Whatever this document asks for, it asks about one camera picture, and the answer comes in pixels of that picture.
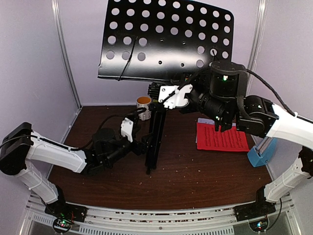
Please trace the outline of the red sheet music paper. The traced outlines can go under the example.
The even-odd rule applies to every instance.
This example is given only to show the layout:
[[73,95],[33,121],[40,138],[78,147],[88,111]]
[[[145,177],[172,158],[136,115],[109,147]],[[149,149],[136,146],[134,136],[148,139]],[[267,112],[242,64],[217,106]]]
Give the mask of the red sheet music paper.
[[222,152],[248,152],[246,134],[232,127],[216,132],[212,124],[197,123],[197,149]]

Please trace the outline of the black music stand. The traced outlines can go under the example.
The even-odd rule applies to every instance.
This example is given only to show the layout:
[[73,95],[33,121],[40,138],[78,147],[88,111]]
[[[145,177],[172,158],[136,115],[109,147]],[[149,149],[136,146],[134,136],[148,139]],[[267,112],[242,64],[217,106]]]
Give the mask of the black music stand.
[[[233,26],[230,11],[201,2],[111,0],[98,77],[180,86],[213,61],[231,61]],[[139,119],[135,139],[153,134],[144,153],[147,170],[152,170],[170,109],[152,100],[149,110],[151,118]]]

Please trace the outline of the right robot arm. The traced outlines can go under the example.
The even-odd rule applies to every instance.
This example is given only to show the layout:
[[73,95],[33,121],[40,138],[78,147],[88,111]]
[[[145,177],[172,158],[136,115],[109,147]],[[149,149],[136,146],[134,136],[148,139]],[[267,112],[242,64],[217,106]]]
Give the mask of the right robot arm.
[[256,201],[244,206],[255,216],[273,208],[279,199],[306,178],[313,176],[313,122],[257,95],[246,95],[248,76],[258,78],[273,93],[262,77],[241,64],[213,61],[208,68],[193,74],[175,94],[187,99],[196,110],[214,120],[215,130],[224,132],[236,122],[238,131],[261,138],[278,138],[302,145],[294,163],[276,180],[257,191]]

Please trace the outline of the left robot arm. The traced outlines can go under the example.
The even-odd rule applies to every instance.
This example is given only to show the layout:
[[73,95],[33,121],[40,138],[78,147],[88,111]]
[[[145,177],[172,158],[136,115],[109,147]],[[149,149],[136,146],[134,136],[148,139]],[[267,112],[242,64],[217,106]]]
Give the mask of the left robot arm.
[[49,182],[32,164],[33,160],[67,168],[75,173],[96,174],[133,152],[144,154],[148,140],[137,141],[139,116],[146,108],[137,108],[126,114],[120,125],[119,137],[115,131],[100,125],[91,140],[82,147],[71,147],[54,142],[32,130],[24,122],[8,134],[0,146],[0,170],[19,178],[29,190],[41,197],[47,210],[56,217],[72,213],[62,189]]

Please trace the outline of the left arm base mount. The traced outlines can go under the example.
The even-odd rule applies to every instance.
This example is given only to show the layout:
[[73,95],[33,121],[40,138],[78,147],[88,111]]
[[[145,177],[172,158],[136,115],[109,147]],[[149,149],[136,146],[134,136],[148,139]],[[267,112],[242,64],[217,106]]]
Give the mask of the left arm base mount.
[[87,210],[87,207],[72,204],[67,204],[65,210],[61,212],[57,212],[48,206],[45,207],[45,213],[55,217],[52,222],[52,228],[58,234],[69,232],[75,225],[75,222],[84,222]]

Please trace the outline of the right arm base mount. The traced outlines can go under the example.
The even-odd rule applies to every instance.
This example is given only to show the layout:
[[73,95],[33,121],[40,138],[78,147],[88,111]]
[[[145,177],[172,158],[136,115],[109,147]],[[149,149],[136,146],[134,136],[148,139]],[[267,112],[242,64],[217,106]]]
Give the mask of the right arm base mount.
[[248,220],[249,227],[254,232],[264,232],[269,227],[268,215],[276,212],[275,205],[260,206],[254,203],[234,207],[236,220]]

